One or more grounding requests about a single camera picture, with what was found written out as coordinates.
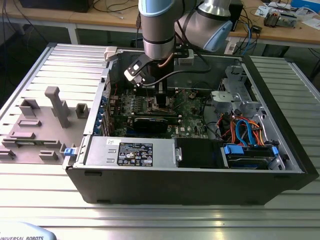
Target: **gray 3d printed part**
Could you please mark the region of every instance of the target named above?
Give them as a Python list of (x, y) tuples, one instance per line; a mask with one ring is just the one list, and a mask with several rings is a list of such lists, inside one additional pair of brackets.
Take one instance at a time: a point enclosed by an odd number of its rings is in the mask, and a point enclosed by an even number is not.
[(59, 98), (59, 88), (57, 86), (48, 86), (44, 92), (44, 95), (48, 97), (52, 103), (55, 114), (59, 119), (61, 127), (66, 129), (69, 127), (70, 123), (66, 114), (66, 111)]
[(58, 159), (57, 154), (53, 150), (41, 150), (40, 154), (39, 154), (39, 157), (44, 161), (45, 160), (57, 160)]
[(0, 159), (14, 159), (15, 154), (12, 150), (2, 149), (0, 150)]
[(18, 121), (20, 127), (40, 127), (41, 121), (34, 119), (23, 119)]
[(10, 138), (15, 139), (35, 139), (36, 135), (33, 132), (19, 132), (19, 131), (13, 131), (10, 134)]
[(24, 99), (19, 108), (23, 115), (28, 118), (36, 116), (33, 109), (39, 109), (39, 106), (34, 99)]
[(89, 109), (87, 104), (78, 103), (75, 107), (75, 113), (78, 119), (88, 119)]

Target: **warning label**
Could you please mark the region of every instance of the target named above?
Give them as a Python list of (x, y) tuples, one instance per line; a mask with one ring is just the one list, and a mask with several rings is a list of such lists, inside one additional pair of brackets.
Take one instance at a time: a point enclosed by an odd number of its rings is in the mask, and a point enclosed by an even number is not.
[(119, 144), (117, 164), (119, 166), (152, 167), (152, 143), (127, 143)]

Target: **desk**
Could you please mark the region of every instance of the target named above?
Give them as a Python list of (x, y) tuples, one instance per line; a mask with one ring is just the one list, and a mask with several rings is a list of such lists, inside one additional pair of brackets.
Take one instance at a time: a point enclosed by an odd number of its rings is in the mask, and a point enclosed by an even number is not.
[[(72, 44), (79, 44), (79, 37), (76, 29), (90, 29), (101, 31), (116, 31), (116, 32), (136, 32), (136, 18), (138, 8), (130, 8), (123, 11), (124, 19), (113, 16), (109, 13), (99, 12), (91, 8), (87, 13), (63, 11), (63, 10), (48, 10), (48, 9), (33, 9), (22, 8), (17, 1), (17, 6), (24, 15), (34, 25), (53, 26), (67, 28)], [(123, 7), (130, 7), (137, 4), (138, 0), (130, 0)], [(263, 24), (263, 18), (253, 15), (254, 9), (262, 5), (260, 0), (243, 0), (247, 9), (248, 17), (253, 24), (262, 27), (262, 32), (258, 40), (261, 44), (283, 45), (303, 48), (320, 48), (320, 31), (309, 27), (299, 22), (296, 28), (276, 27), (270, 28)], [(117, 0), (108, 0), (108, 4), (118, 3)], [(105, 10), (103, 1), (96, 5), (98, 9)], [(29, 24), (16, 9), (13, 0), (7, 0), (6, 11), (12, 23)], [(229, 41), (225, 54), (232, 54), (237, 42), (241, 42), (247, 35), (241, 23), (238, 24), (236, 31), (230, 32), (227, 40)]]

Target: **blue latch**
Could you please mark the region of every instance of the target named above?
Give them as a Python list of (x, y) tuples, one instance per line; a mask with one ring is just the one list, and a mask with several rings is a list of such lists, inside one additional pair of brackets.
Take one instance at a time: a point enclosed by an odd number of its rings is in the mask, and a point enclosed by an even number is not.
[(242, 146), (239, 145), (227, 145), (224, 148), (224, 153), (228, 154), (245, 154)]
[(105, 96), (101, 97), (101, 103), (106, 104), (107, 103), (107, 98)]
[(272, 152), (273, 152), (273, 154), (274, 154), (275, 156), (278, 156), (278, 154), (279, 154), (279, 150), (278, 150), (278, 148), (277, 148), (276, 146), (273, 146), (273, 147), (272, 147)]
[(63, 154), (67, 157), (74, 157), (76, 155), (76, 148), (66, 148)]

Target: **electronic equipment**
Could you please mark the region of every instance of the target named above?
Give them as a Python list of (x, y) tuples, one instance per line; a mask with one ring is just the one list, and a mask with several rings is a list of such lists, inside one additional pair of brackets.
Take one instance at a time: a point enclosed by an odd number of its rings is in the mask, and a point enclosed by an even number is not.
[(234, 32), (236, 30), (243, 7), (244, 5), (241, 0), (231, 0), (229, 6), (230, 21), (232, 22), (231, 32)]
[[(188, 58), (188, 49), (192, 46), (210, 52), (221, 47), (235, 25), (241, 7), (238, 2), (231, 7), (233, 19), (230, 2), (205, 0), (194, 7), (191, 1), (185, 0), (139, 0), (145, 54), (124, 71), (128, 81), (138, 87), (154, 85), (158, 104), (166, 106), (167, 77), (177, 73), (173, 71), (174, 58)], [(176, 36), (181, 40), (182, 48), (176, 47)], [(142, 72), (144, 67), (147, 67), (147, 73)]]
[(292, 63), (203, 55), (214, 69), (171, 77), (161, 106), (155, 86), (122, 74), (142, 54), (50, 44), (0, 111), (0, 162), (62, 164), (86, 202), (104, 204), (263, 205), (319, 176), (304, 137), (316, 126), (287, 118), (314, 119), (319, 100)]
[(320, 13), (320, 2), (319, 1), (310, 1), (310, 0), (292, 0), (291, 6), (294, 8), (309, 8), (316, 13)]
[(23, 8), (57, 9), (86, 13), (94, 0), (20, 0)]
[(265, 16), (263, 23), (267, 27), (274, 28), (275, 26), (293, 28), (298, 22), (294, 13), (280, 12), (276, 9), (269, 9), (269, 12)]

